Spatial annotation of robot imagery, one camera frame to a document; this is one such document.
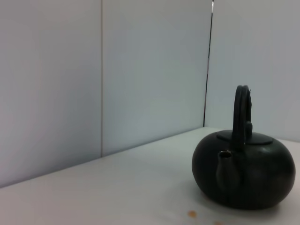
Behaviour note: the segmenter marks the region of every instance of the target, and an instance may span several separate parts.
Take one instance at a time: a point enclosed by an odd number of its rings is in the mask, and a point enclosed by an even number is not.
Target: orange stain
[[[195,211],[189,211],[187,212],[188,216],[191,218],[197,218],[197,213]]]

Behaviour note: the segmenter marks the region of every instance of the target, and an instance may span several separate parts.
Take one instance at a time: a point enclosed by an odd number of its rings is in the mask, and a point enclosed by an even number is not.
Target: black teapot
[[[233,208],[258,210],[281,202],[295,181],[295,164],[278,140],[252,132],[248,86],[238,86],[233,129],[210,134],[195,149],[193,175],[212,200]]]

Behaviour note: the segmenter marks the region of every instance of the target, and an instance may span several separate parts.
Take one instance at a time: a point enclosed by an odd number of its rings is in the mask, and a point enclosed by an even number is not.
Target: white wall
[[[300,2],[215,0],[205,126],[232,128],[237,85],[254,131],[300,141]]]
[[[203,125],[211,0],[103,0],[103,150]]]
[[[0,1],[0,186],[100,157],[100,13]]]

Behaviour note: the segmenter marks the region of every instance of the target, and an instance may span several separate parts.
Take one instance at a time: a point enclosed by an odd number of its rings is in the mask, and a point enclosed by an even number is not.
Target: white table
[[[300,179],[277,207],[211,202],[192,171],[201,128],[0,190],[1,225],[299,225]],[[300,143],[282,141],[300,165]],[[188,216],[194,210],[197,219]]]

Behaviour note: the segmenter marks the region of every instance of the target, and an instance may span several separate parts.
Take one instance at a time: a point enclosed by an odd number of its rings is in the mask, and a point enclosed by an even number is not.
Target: teapot spout
[[[233,162],[233,155],[230,151],[218,153],[216,179],[220,190],[224,193],[230,194],[239,187],[240,174]]]

